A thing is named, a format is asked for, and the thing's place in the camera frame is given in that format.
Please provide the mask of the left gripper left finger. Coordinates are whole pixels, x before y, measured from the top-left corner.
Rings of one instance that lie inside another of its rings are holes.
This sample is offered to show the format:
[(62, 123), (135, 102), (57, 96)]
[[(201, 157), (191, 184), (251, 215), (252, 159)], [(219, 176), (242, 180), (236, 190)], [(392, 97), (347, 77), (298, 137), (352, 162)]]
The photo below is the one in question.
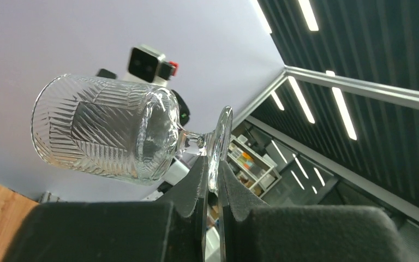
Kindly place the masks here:
[(4, 261), (204, 261), (208, 158), (155, 201), (34, 207)]

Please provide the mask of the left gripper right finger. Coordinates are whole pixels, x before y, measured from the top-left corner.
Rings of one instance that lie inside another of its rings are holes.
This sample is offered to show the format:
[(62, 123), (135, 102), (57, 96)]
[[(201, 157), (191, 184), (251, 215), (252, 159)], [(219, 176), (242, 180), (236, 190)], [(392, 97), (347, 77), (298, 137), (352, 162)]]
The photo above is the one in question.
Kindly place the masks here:
[(370, 206), (270, 206), (218, 172), (222, 261), (407, 261), (395, 224)]

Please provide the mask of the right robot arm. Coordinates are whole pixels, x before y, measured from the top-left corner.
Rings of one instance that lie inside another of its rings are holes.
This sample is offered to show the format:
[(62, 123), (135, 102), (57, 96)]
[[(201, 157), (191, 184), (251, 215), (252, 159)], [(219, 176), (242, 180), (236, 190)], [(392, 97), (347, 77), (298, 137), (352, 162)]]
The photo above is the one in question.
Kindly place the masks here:
[(174, 163), (179, 134), (189, 118), (185, 102), (165, 84), (97, 75), (92, 99), (96, 141), (92, 171), (101, 177), (150, 186)]

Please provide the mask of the wine glass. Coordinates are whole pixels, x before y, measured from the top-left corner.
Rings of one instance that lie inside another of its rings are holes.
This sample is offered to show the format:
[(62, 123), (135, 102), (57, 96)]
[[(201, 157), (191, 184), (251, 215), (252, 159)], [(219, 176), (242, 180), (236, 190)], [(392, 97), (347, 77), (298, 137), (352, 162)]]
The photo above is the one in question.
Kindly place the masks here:
[(166, 87), (64, 74), (37, 96), (31, 137), (48, 164), (142, 185), (160, 180), (177, 155), (205, 156), (208, 189), (216, 192), (232, 108), (226, 106), (206, 134), (185, 130), (179, 117), (177, 97)]

